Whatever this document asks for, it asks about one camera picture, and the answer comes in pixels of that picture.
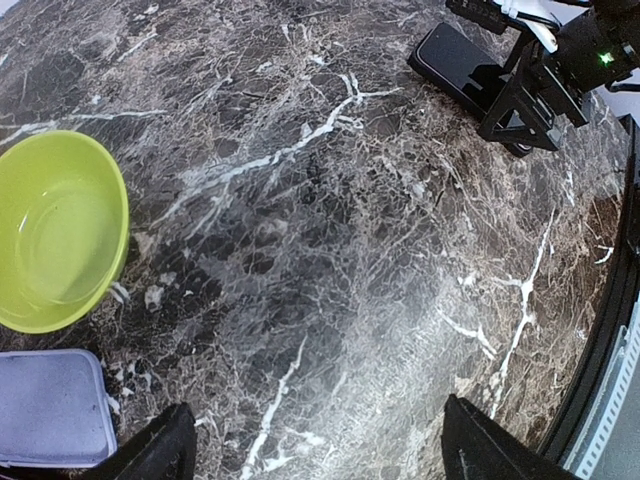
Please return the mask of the black phone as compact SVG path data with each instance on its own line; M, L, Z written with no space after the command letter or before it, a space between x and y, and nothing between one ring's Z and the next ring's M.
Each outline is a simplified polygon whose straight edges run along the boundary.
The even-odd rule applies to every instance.
M521 79L526 87L530 85L528 68L538 53L535 44L531 34L521 33L507 61L501 65L457 29L442 22L414 48L407 63L478 120L479 129L489 108L512 77ZM518 157L533 150L505 147Z

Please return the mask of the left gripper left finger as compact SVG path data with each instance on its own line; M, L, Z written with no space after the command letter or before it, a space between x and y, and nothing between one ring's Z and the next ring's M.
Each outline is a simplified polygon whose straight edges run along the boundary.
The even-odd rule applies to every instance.
M193 479L196 465L195 418L187 403L173 404L112 456L84 472L85 479Z

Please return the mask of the lavender phone case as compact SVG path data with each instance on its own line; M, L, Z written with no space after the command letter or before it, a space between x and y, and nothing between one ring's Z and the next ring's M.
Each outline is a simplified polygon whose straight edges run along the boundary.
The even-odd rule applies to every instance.
M1 354L1 464L86 468L117 451L97 357L81 349Z

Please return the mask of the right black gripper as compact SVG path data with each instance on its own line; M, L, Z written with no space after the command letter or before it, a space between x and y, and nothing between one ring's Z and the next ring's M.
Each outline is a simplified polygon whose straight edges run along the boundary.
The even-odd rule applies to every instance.
M538 1L509 3L509 16L526 25L534 39L480 123L484 140L555 152L560 147L557 116L581 127L589 122L592 91L639 89L624 82L639 67L639 3L574 4L584 11L558 25Z

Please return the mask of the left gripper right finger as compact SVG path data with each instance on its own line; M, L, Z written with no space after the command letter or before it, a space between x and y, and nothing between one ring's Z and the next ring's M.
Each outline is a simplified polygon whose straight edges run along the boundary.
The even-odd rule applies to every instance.
M442 458L448 479L573 479L560 465L528 449L464 397L444 406Z

